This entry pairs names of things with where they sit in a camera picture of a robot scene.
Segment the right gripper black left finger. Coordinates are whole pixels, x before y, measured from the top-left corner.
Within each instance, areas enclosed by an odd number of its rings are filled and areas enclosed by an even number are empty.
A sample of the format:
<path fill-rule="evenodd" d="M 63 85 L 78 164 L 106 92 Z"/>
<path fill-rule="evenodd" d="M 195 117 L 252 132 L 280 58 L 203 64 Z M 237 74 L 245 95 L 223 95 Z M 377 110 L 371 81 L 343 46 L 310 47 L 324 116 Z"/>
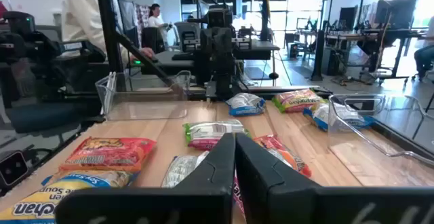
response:
<path fill-rule="evenodd" d="M 203 161 L 169 188 L 89 188 L 56 207 L 57 224 L 231 224 L 235 136 L 226 133 Z"/>

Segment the black floor post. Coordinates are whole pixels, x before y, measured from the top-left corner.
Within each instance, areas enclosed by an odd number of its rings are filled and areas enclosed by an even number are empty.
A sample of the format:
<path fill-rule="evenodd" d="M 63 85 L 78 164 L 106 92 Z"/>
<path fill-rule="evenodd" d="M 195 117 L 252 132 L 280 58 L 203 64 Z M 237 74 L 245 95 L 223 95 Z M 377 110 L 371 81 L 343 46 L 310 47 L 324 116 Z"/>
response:
<path fill-rule="evenodd" d="M 325 43 L 325 33 L 323 30 L 317 32 L 316 48 L 315 48 L 315 63 L 314 69 L 311 75 L 311 81 L 322 81 L 321 66 L 323 59 L 323 49 Z"/>

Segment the black machine with green light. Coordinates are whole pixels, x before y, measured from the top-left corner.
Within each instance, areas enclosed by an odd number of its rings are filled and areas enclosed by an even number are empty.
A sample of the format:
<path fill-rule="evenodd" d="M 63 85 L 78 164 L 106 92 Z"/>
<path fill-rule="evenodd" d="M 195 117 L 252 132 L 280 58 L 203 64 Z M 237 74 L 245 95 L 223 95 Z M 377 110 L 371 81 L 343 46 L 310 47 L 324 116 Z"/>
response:
<path fill-rule="evenodd" d="M 26 58 L 43 100 L 86 98 L 96 95 L 95 83 L 107 76 L 104 52 L 88 40 L 57 42 L 36 30 L 32 15 L 3 14 L 9 31 L 0 34 L 0 62 Z"/>

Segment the black monitor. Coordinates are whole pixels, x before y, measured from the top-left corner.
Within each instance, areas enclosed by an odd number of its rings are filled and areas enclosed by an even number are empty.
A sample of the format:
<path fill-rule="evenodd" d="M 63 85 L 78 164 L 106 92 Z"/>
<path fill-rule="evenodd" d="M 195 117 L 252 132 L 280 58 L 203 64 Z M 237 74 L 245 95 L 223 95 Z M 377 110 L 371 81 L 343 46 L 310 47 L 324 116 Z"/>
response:
<path fill-rule="evenodd" d="M 413 19 L 417 0 L 380 0 L 374 23 L 391 25 L 392 29 L 408 29 Z"/>

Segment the blue Maruchan noodle pack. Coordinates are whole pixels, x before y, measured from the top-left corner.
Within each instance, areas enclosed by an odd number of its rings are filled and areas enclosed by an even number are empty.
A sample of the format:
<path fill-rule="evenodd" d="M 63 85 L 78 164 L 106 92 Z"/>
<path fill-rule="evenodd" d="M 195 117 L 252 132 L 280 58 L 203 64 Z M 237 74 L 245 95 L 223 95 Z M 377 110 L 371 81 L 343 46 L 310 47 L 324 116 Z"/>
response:
<path fill-rule="evenodd" d="M 184 180 L 208 155 L 209 151 L 204 151 L 198 156 L 181 155 L 176 156 L 169 165 L 162 180 L 161 187 L 175 187 Z"/>
<path fill-rule="evenodd" d="M 338 121 L 339 116 L 344 122 L 351 125 L 354 128 L 367 128 L 374 120 L 369 116 L 363 116 L 358 114 L 356 110 L 345 105 L 335 104 L 334 108 L 336 113 L 332 114 L 332 118 L 329 118 L 330 106 L 328 103 L 320 102 L 310 107 L 304 108 L 302 114 L 311 119 L 311 121 L 321 130 L 327 132 L 328 126 L 345 131 L 348 127 L 341 121 Z"/>
<path fill-rule="evenodd" d="M 248 116 L 260 115 L 265 110 L 265 100 L 257 95 L 249 93 L 238 93 L 228 99 L 229 115 Z"/>
<path fill-rule="evenodd" d="M 40 190 L 0 212 L 0 224 L 56 224 L 55 208 L 70 193 L 85 188 L 125 187 L 136 176 L 116 170 L 58 172 Z"/>

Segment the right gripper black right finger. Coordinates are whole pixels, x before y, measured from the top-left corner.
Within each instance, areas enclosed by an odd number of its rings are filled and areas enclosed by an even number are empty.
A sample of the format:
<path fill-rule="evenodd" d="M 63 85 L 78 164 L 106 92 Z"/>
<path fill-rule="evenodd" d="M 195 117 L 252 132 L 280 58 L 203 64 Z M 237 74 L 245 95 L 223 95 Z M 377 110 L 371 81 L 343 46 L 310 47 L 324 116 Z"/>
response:
<path fill-rule="evenodd" d="M 248 224 L 434 224 L 434 187 L 322 187 L 236 135 Z"/>

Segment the black desk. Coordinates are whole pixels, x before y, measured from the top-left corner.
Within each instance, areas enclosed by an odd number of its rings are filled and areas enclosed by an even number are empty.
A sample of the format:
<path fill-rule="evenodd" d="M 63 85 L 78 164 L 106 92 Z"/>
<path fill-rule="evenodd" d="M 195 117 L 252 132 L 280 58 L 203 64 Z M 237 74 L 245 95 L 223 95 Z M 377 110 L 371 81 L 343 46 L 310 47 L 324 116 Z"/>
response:
<path fill-rule="evenodd" d="M 239 60 L 269 60 L 274 51 L 279 47 L 270 41 L 252 40 L 250 49 L 233 48 L 233 56 Z M 195 53 L 183 53 L 179 51 L 164 51 L 155 55 L 159 67 L 193 68 Z"/>
<path fill-rule="evenodd" d="M 390 75 L 377 74 L 376 78 L 379 79 L 381 84 L 386 79 L 405 79 L 404 83 L 407 83 L 409 76 L 397 76 L 397 70 L 399 62 L 403 54 L 403 47 L 406 43 L 409 43 L 412 38 L 424 39 L 425 36 L 411 29 L 368 29 L 362 30 L 361 35 L 370 41 L 376 41 L 377 48 L 374 49 L 373 54 L 375 57 L 375 69 L 374 73 L 380 70 L 391 71 Z M 399 47 L 393 67 L 383 67 L 381 65 L 382 53 L 384 50 L 384 44 L 387 46 L 392 45 L 393 42 L 398 39 Z"/>

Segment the orange Maruchan noodle pack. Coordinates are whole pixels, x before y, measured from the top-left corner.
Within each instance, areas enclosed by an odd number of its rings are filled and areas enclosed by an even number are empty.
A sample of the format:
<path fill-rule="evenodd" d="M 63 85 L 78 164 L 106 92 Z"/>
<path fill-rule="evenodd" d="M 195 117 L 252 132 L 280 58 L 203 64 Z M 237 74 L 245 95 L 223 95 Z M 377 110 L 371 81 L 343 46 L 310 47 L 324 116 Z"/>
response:
<path fill-rule="evenodd" d="M 311 178 L 311 169 L 305 162 L 295 154 L 293 151 L 288 149 L 280 140 L 277 135 L 270 134 L 266 136 L 257 137 L 254 142 L 258 143 L 261 147 L 266 149 L 269 153 L 274 155 L 276 158 L 281 160 L 284 164 L 293 168 L 300 174 Z"/>
<path fill-rule="evenodd" d="M 137 173 L 157 145 L 148 138 L 85 139 L 59 170 L 116 170 Z"/>

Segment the black rig frame post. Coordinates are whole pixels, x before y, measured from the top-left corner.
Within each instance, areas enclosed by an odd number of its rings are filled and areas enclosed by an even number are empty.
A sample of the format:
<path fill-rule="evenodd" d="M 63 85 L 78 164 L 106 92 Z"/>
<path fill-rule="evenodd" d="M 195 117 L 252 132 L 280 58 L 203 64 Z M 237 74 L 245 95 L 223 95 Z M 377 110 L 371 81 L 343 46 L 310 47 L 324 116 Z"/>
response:
<path fill-rule="evenodd" d="M 116 29 L 115 9 L 113 7 L 113 0 L 98 0 L 100 9 L 100 17 L 102 22 L 102 29 L 104 32 L 104 41 L 106 45 L 107 58 L 111 72 L 116 74 L 123 73 L 123 61 L 121 57 L 120 45 L 127 51 L 133 54 L 149 71 L 157 75 L 160 80 L 167 86 L 172 87 L 174 90 L 180 88 L 176 85 L 167 74 L 161 70 L 155 62 L 142 54 L 138 48 L 135 48 L 131 41 Z"/>

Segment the person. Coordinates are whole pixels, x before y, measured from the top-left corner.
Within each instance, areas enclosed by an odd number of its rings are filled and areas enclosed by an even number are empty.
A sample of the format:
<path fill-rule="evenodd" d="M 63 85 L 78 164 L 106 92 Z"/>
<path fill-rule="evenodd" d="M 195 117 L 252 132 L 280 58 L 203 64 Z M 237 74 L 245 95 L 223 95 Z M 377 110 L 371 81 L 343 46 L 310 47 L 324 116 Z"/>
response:
<path fill-rule="evenodd" d="M 165 46 L 168 46 L 167 33 L 172 29 L 173 24 L 165 23 L 160 15 L 160 5 L 157 3 L 152 4 L 149 8 L 148 23 L 150 27 L 155 27 L 159 30 Z"/>
<path fill-rule="evenodd" d="M 431 62 L 434 60 L 434 16 L 429 20 L 423 47 L 414 53 L 414 59 L 419 80 L 422 80 L 433 66 Z"/>
<path fill-rule="evenodd" d="M 113 0 L 117 31 L 123 33 L 123 21 L 119 0 Z M 63 41 L 88 40 L 106 54 L 104 32 L 98 0 L 63 0 L 62 2 Z M 119 45 L 122 61 L 127 64 L 137 58 Z"/>

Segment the green Maruchan noodle pack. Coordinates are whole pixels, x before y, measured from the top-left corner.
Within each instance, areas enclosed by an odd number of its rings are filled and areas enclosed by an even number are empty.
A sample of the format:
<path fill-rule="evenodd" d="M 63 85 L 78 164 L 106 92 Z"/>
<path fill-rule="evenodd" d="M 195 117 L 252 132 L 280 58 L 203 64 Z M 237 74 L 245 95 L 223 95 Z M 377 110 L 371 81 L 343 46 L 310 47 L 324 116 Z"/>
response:
<path fill-rule="evenodd" d="M 244 133 L 250 136 L 250 132 L 237 119 L 186 123 L 183 128 L 187 146 L 198 150 L 211 150 L 226 133 Z"/>
<path fill-rule="evenodd" d="M 281 113 L 303 112 L 304 109 L 324 101 L 311 89 L 276 94 L 272 101 Z"/>

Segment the clear plastic bin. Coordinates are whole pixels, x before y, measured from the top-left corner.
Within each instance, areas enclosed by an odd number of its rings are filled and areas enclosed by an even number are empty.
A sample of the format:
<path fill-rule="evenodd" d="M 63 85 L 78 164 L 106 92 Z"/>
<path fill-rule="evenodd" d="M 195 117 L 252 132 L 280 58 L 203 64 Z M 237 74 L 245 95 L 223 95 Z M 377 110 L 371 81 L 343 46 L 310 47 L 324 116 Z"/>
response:
<path fill-rule="evenodd" d="M 107 120 L 175 119 L 187 115 L 191 73 L 159 77 L 111 73 L 95 83 Z"/>
<path fill-rule="evenodd" d="M 364 186 L 434 187 L 434 117 L 407 95 L 329 98 L 330 151 Z"/>

